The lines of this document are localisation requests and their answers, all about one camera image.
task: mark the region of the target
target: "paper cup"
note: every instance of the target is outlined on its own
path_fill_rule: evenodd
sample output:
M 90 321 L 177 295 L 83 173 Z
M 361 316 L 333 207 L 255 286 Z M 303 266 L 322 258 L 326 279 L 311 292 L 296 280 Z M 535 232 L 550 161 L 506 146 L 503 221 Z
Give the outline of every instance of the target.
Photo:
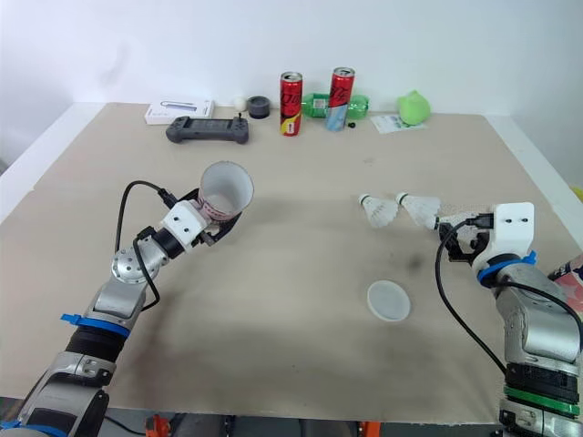
M 199 203 L 202 211 L 214 221 L 227 221 L 250 204 L 253 181 L 247 170 L 230 161 L 219 161 L 208 167 L 200 181 Z

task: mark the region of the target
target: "soda can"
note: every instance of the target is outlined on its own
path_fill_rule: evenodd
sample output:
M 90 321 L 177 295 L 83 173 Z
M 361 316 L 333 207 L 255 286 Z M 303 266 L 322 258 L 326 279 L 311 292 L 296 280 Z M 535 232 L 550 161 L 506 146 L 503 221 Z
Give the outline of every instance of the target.
M 567 295 L 567 304 L 583 313 L 583 253 L 548 275 Z
M 281 75 L 280 86 L 280 131 L 286 137 L 294 137 L 300 133 L 302 122 L 302 75 L 286 71 Z
M 332 73 L 330 86 L 330 101 L 326 111 L 326 128 L 332 131 L 344 129 L 348 102 L 353 92 L 354 70 L 347 66 L 339 66 Z

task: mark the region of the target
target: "white box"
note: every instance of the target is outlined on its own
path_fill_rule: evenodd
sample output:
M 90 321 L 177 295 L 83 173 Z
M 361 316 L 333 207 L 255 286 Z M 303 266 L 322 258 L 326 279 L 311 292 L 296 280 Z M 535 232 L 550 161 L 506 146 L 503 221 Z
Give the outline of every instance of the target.
M 177 117 L 211 118 L 214 103 L 204 98 L 161 98 L 152 103 L 144 118 L 149 125 L 169 125 Z

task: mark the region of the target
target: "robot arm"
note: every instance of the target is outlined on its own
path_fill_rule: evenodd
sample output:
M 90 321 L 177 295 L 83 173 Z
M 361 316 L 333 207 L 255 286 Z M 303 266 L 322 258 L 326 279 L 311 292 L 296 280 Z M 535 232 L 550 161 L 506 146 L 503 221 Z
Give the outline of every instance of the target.
M 109 280 L 85 313 L 61 318 L 77 330 L 30 391 L 17 419 L 2 424 L 2 437 L 97 436 L 108 404 L 103 387 L 109 385 L 118 355 L 144 308 L 148 283 L 170 259 L 224 237 L 240 217 L 214 222 L 197 199 L 196 189 L 171 208 L 158 231 L 144 229 L 132 247 L 119 250 Z M 219 231 L 205 231 L 210 225 Z
M 493 290 L 505 322 L 506 397 L 499 416 L 505 429 L 498 435 L 581 436 L 583 424 L 576 421 L 580 322 L 559 305 L 567 301 L 563 290 L 534 267 L 536 254 L 527 255 L 534 207 L 496 205 L 492 214 L 478 217 L 467 223 L 489 230 L 477 234 L 473 253 L 464 253 L 451 235 L 445 247 L 450 260 L 470 263 L 478 281 Z M 439 225 L 442 239 L 452 224 Z

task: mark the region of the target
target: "plastic lid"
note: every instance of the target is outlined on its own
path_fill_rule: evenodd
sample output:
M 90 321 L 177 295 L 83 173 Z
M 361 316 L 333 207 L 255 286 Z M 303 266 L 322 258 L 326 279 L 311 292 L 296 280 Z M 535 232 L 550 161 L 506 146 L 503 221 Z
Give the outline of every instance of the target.
M 401 286 L 390 280 L 377 280 L 369 288 L 366 296 L 368 308 L 384 321 L 400 321 L 411 311 L 411 301 Z

